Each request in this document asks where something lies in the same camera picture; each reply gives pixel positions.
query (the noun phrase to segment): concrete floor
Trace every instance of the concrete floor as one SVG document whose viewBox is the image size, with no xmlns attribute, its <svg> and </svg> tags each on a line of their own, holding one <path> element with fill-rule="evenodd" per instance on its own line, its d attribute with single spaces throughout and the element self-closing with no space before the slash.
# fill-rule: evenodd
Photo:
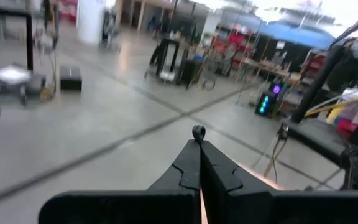
<svg viewBox="0 0 358 224">
<path fill-rule="evenodd" d="M 143 75 L 155 47 L 148 35 L 123 30 L 120 54 L 80 44 L 75 28 L 61 27 L 58 64 L 81 69 L 81 94 L 23 108 L 0 99 L 0 224 L 37 223 L 40 207 L 67 190 L 146 189 L 176 158 L 195 124 L 206 139 L 251 166 L 268 148 L 279 123 L 236 106 L 241 84 L 219 79 L 212 91 L 163 85 Z M 37 72 L 50 73 L 46 58 Z M 0 67 L 25 64 L 24 44 L 0 40 Z M 242 101 L 249 95 L 243 93 Z M 255 168 L 262 172 L 268 159 Z M 338 168 L 289 140 L 277 162 L 287 189 L 337 189 Z"/>
</svg>

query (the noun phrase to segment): purple light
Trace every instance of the purple light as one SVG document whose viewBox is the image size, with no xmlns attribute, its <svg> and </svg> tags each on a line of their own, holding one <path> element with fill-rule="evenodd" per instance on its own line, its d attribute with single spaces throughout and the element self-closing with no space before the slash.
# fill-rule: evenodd
<svg viewBox="0 0 358 224">
<path fill-rule="evenodd" d="M 276 85 L 276 86 L 274 86 L 274 88 L 273 88 L 273 93 L 274 93 L 274 94 L 278 94 L 278 93 L 280 92 L 280 90 L 281 90 L 281 88 L 280 88 L 278 85 Z"/>
</svg>

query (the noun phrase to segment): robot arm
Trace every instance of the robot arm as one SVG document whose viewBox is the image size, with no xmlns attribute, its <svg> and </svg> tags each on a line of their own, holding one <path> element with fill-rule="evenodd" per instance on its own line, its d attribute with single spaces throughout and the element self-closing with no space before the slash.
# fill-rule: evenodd
<svg viewBox="0 0 358 224">
<path fill-rule="evenodd" d="M 358 192 L 277 190 L 204 141 L 204 127 L 193 136 L 147 190 L 60 194 L 39 224 L 200 224 L 202 205 L 209 224 L 358 223 Z"/>
</svg>

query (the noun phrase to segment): floor line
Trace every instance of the floor line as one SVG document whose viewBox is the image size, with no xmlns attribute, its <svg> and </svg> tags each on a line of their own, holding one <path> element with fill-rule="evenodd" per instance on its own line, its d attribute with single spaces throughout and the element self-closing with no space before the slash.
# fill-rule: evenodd
<svg viewBox="0 0 358 224">
<path fill-rule="evenodd" d="M 316 189 L 319 189 L 320 187 L 322 186 L 325 186 L 325 187 L 329 187 L 330 189 L 334 189 L 334 190 L 337 190 L 335 188 L 333 188 L 332 186 L 328 185 L 328 182 L 330 180 L 332 180 L 334 177 L 336 177 L 340 172 L 342 171 L 342 169 L 338 169 L 338 170 L 335 170 L 335 172 L 333 172 L 329 177 L 327 177 L 322 184 L 319 184 Z"/>
<path fill-rule="evenodd" d="M 75 159 L 73 161 L 70 161 L 70 162 L 67 162 L 66 164 L 63 164 L 59 167 L 56 167 L 54 169 L 50 169 L 50 170 L 47 170 L 45 171 L 43 174 L 40 174 L 40 175 L 37 175 L 31 179 L 28 179 L 28 180 L 25 180 L 25 181 L 22 181 L 16 185 L 13 185 L 13 186 L 10 186 L 4 190 L 1 190 L 0 191 L 0 202 L 2 202 L 3 200 L 6 200 L 14 195 L 17 195 L 31 187 L 34 187 L 36 185 L 39 185 L 41 184 L 42 182 L 46 182 L 48 181 L 49 179 L 51 179 L 52 177 L 56 177 L 58 175 L 62 175 L 63 173 L 65 172 L 68 172 L 69 170 L 72 170 L 72 169 L 75 169 L 79 166 L 82 166 L 83 164 L 86 164 L 88 162 L 91 162 L 97 158 L 100 158 L 101 156 L 103 155 L 106 155 L 106 154 L 109 154 L 110 152 L 113 152 L 115 149 L 117 149 L 121 144 L 125 143 L 125 142 L 128 142 L 128 141 L 136 141 L 148 134 L 151 134 L 151 133 L 154 133 L 164 127 L 167 127 L 169 126 L 170 124 L 176 122 L 176 121 L 179 121 L 181 120 L 182 118 L 186 118 L 186 117 L 189 117 L 191 116 L 192 114 L 194 113 L 197 113 L 207 107 L 210 107 L 210 106 L 213 106 L 215 105 L 216 103 L 220 103 L 232 96 L 234 96 L 235 94 L 238 94 L 240 90 L 237 90 L 237 91 L 234 91 L 230 94 L 227 94 L 225 96 L 222 96 L 218 99 L 215 99 L 214 101 L 211 101 L 209 103 L 206 103 L 204 105 L 201 105 L 200 107 L 198 108 L 195 108 L 189 112 L 185 112 L 185 113 L 181 113 L 179 116 L 176 116 L 174 118 L 171 118 L 171 119 L 168 119 L 164 122 L 161 122 L 160 124 L 156 124 L 155 126 L 152 126 L 150 128 L 147 128 L 145 130 L 142 130 L 138 133 L 135 133 L 135 134 L 132 134 L 132 135 L 129 135 L 123 139 L 120 139 L 108 146 L 105 146 L 105 147 L 102 147 L 102 148 L 99 148 L 99 149 L 96 149 L 94 150 L 93 152 L 87 154 L 87 155 L 84 155 L 78 159 Z"/>
<path fill-rule="evenodd" d="M 225 99 L 228 99 L 228 98 L 230 98 L 230 97 L 232 97 L 232 96 L 234 96 L 234 95 L 236 95 L 236 94 L 239 94 L 239 93 L 242 92 L 242 91 L 247 91 L 247 90 L 249 90 L 250 88 L 252 88 L 252 87 L 254 86 L 253 84 L 250 84 L 250 85 L 246 86 L 246 87 L 243 88 L 242 90 L 237 90 L 237 91 L 235 91 L 235 92 L 233 92 L 233 93 L 231 93 L 231 94 L 228 94 L 228 95 L 226 95 L 226 96 L 224 96 L 224 97 L 222 97 L 222 98 L 219 98 L 219 99 L 217 99 L 217 100 L 214 100 L 214 101 L 211 101 L 211 102 L 209 102 L 209 103 L 206 103 L 206 104 L 200 106 L 199 108 L 196 108 L 196 109 L 191 110 L 191 111 L 189 111 L 189 112 L 186 113 L 186 112 L 183 112 L 181 109 L 177 108 L 176 106 L 170 104 L 169 102 L 166 102 L 166 101 L 164 101 L 164 100 L 159 99 L 158 97 L 156 97 L 156 96 L 154 96 L 153 94 L 151 94 L 151 93 L 149 93 L 149 92 L 147 92 L 147 91 L 141 89 L 141 88 L 138 87 L 138 86 L 130 85 L 130 84 L 128 84 L 128 82 L 126 82 L 125 80 L 122 80 L 122 79 L 120 79 L 120 78 L 118 78 L 118 77 L 115 77 L 114 75 L 107 75 L 107 73 L 108 73 L 107 70 L 105 70 L 105 69 L 103 69 L 103 68 L 101 68 L 101 67 L 95 65 L 93 62 L 90 62 L 90 61 L 88 61 L 87 59 L 84 59 L 84 58 L 82 58 L 82 57 L 81 57 L 81 58 L 78 58 L 77 55 L 73 55 L 73 54 L 71 54 L 71 53 L 69 53 L 69 55 L 68 55 L 68 54 L 66 54 L 66 55 L 69 56 L 69 57 L 77 58 L 78 60 L 82 60 L 82 62 L 88 64 L 90 67 L 93 67 L 93 68 L 95 68 L 95 69 L 100 70 L 100 71 L 102 72 L 102 75 L 103 75 L 103 76 L 108 77 L 108 78 L 112 78 L 114 81 L 117 81 L 117 82 L 119 82 L 119 83 L 121 83 L 121 84 L 123 84 L 123 85 L 125 85 L 125 86 L 128 86 L 128 87 L 132 88 L 133 90 L 135 90 L 135 91 L 137 91 L 137 92 L 139 92 L 139 93 L 145 95 L 148 99 L 150 99 L 150 100 L 152 100 L 152 101 L 154 101 L 154 102 L 160 103 L 161 105 L 163 105 L 163 106 L 165 106 L 165 107 L 167 107 L 167 108 L 169 108 L 169 109 L 171 109 L 171 110 L 173 110 L 173 111 L 175 111 L 175 112 L 177 112 L 177 113 L 180 113 L 182 116 L 190 116 L 190 118 L 191 118 L 193 121 L 196 121 L 196 122 L 198 122 L 198 123 L 200 123 L 200 124 L 202 124 L 202 125 L 205 124 L 205 126 L 208 126 L 209 128 L 213 129 L 214 131 L 217 131 L 219 134 L 222 134 L 223 136 L 225 136 L 225 137 L 227 137 L 227 138 L 229 138 L 229 139 L 231 139 L 231 140 L 233 140 L 233 141 L 239 143 L 240 145 L 242 145 L 242 146 L 244 146 L 244 147 L 246 147 L 246 148 L 249 148 L 250 150 L 252 150 L 252 151 L 254 151 L 254 152 L 256 152 L 256 153 L 258 153 L 258 154 L 260 154 L 260 155 L 263 154 L 263 152 L 262 152 L 260 149 L 257 149 L 256 147 L 251 146 L 250 144 L 248 144 L 248 143 L 246 143 L 246 142 L 244 142 L 244 141 L 242 141 L 242 140 L 240 140 L 240 139 L 238 139 L 238 138 L 235 138 L 234 136 L 231 136 L 231 135 L 228 134 L 228 133 L 225 133 L 225 132 L 223 132 L 223 131 L 218 130 L 217 128 L 213 127 L 213 125 L 208 124 L 208 123 L 206 123 L 206 122 L 203 121 L 203 120 L 200 120 L 200 119 L 196 119 L 196 118 L 194 118 L 194 117 L 191 117 L 192 114 L 195 114 L 195 113 L 197 113 L 197 112 L 200 112 L 200 111 L 202 111 L 202 110 L 204 110 L 204 109 L 206 109 L 206 108 L 208 108 L 208 107 L 210 107 L 210 106 L 215 105 L 216 103 L 219 103 L 219 102 L 221 102 L 221 101 L 224 101 Z M 323 185 L 323 186 L 328 187 L 328 188 L 330 188 L 330 189 L 332 188 L 331 186 L 328 186 L 328 185 L 326 185 L 325 183 L 323 183 L 321 180 L 318 180 L 317 178 L 315 178 L 315 177 L 313 177 L 313 176 L 311 176 L 311 175 L 308 175 L 308 174 L 304 173 L 303 171 L 301 171 L 301 170 L 299 170 L 299 169 L 297 169 L 297 168 L 295 168 L 295 167 L 293 167 L 293 166 L 291 166 L 291 165 L 289 165 L 289 164 L 286 164 L 286 163 L 284 163 L 284 162 L 282 162 L 282 161 L 279 161 L 279 163 L 280 163 L 282 166 L 285 166 L 285 167 L 287 167 L 288 169 L 291 169 L 292 171 L 294 171 L 294 172 L 296 172 L 296 173 L 298 173 L 298 174 L 301 174 L 301 175 L 303 175 L 303 176 L 305 176 L 305 177 L 307 177 L 307 178 L 309 178 L 309 179 L 315 181 L 315 182 L 318 183 L 319 185 Z"/>
</svg>

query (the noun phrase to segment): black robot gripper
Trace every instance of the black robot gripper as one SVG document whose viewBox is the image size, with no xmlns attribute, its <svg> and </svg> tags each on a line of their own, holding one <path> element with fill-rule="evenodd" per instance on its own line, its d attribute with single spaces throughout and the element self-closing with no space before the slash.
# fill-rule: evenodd
<svg viewBox="0 0 358 224">
<path fill-rule="evenodd" d="M 205 128 L 200 125 L 193 126 L 193 138 L 198 143 L 201 144 L 205 137 Z"/>
</svg>

